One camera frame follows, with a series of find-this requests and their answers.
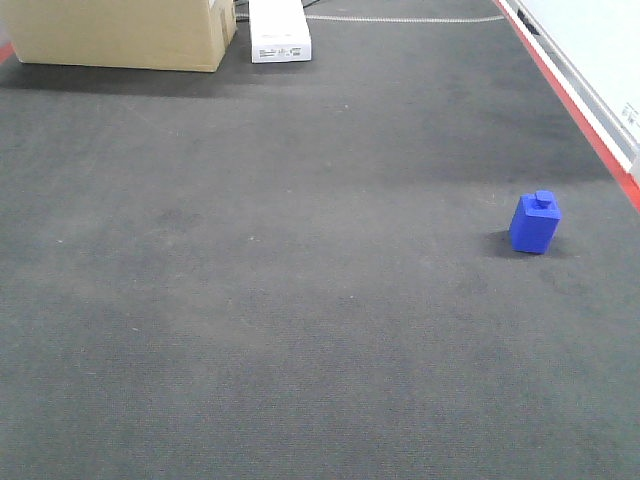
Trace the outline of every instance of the white wall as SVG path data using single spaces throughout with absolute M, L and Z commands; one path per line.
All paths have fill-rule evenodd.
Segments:
M 640 144 L 640 0 L 520 0 Z

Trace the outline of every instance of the gray carpet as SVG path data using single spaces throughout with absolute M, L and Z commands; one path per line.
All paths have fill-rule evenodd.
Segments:
M 498 13 L 398 3 L 313 13 Z M 640 219 L 508 23 L 310 28 L 0 67 L 0 478 L 640 478 Z

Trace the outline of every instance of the blue block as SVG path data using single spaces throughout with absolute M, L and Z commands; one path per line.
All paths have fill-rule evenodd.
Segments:
M 556 197 L 547 190 L 520 197 L 511 220 L 511 246 L 518 252 L 545 253 L 562 219 Z

